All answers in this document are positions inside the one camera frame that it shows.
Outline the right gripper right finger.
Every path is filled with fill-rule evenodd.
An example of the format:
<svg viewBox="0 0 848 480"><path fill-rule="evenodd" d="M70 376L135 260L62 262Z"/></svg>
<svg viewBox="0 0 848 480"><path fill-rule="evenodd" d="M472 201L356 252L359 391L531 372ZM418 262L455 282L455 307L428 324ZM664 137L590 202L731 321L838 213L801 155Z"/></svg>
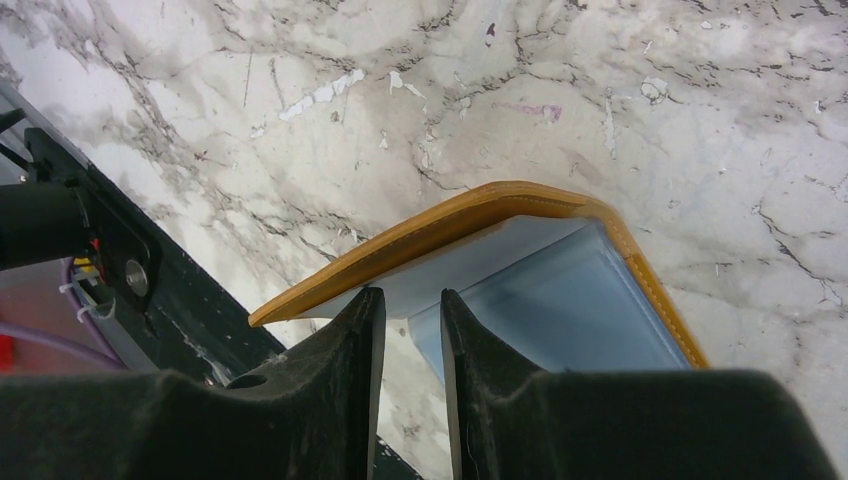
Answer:
<svg viewBox="0 0 848 480"><path fill-rule="evenodd" d="M750 370L552 373L454 290L440 322L457 479L834 479L794 398Z"/></svg>

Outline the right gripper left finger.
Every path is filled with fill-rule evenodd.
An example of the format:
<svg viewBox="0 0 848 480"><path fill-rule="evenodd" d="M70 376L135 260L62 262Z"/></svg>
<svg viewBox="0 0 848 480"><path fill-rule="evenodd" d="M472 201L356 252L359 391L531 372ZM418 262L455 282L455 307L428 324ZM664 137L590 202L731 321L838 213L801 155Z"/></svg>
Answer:
<svg viewBox="0 0 848 480"><path fill-rule="evenodd" d="M5 479L369 479L386 309L365 288L223 388L173 370L1 383Z"/></svg>

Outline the yellow leather card holder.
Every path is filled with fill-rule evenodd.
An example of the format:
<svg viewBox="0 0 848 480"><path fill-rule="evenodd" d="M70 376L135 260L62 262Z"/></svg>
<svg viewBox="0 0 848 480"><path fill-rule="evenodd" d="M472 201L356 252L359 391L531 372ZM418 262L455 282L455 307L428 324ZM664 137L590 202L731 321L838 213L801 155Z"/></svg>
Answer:
<svg viewBox="0 0 848 480"><path fill-rule="evenodd" d="M410 217L277 295L254 327L328 319L362 289L444 372L440 298L554 372L705 368L708 360L618 213L529 181L491 182Z"/></svg>

